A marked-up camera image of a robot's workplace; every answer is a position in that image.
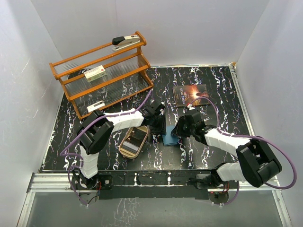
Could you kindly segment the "blue leather card holder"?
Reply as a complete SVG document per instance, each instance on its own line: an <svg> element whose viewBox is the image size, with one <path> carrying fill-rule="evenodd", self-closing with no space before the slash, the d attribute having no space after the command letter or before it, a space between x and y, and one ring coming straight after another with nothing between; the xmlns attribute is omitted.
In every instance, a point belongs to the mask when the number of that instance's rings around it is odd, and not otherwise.
<svg viewBox="0 0 303 227"><path fill-rule="evenodd" d="M164 146L172 146L178 144L178 137L171 135L174 128L175 128L174 125L170 125L166 127L166 134L162 136Z"/></svg>

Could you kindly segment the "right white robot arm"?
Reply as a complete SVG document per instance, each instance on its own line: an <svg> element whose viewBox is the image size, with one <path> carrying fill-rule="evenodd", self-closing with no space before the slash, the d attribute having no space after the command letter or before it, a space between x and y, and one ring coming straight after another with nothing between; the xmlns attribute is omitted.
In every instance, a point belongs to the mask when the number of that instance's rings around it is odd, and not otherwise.
<svg viewBox="0 0 303 227"><path fill-rule="evenodd" d="M211 182L221 188L228 181L247 181L260 187L282 171L282 166L269 145L262 140L234 137L220 133L214 125L207 125L198 110L192 109L181 116L171 135L194 137L196 141L219 148L235 157L237 163L217 166Z"/></svg>

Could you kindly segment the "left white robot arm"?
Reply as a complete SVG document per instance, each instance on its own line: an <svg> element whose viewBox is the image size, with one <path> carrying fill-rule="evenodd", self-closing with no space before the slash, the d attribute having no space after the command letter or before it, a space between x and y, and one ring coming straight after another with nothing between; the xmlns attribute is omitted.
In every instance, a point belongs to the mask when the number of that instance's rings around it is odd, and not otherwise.
<svg viewBox="0 0 303 227"><path fill-rule="evenodd" d="M131 109L119 113L103 113L95 110L80 126L77 136L80 142L80 156L83 158L80 172L81 183L88 189L98 183L98 154L107 145L113 132L149 126L157 134L166 134L166 116L163 103L154 100L139 109Z"/></svg>

